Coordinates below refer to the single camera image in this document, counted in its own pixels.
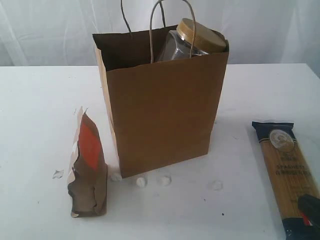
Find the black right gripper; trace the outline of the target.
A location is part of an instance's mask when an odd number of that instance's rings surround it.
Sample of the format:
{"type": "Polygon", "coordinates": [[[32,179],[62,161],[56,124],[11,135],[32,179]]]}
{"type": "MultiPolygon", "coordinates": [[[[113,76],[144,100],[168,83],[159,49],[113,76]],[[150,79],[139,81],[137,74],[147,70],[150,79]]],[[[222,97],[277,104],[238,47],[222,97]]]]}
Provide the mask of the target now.
{"type": "Polygon", "coordinates": [[[320,222],[320,199],[304,194],[298,198],[297,202],[298,209],[303,213],[304,216],[312,223],[320,222]]]}

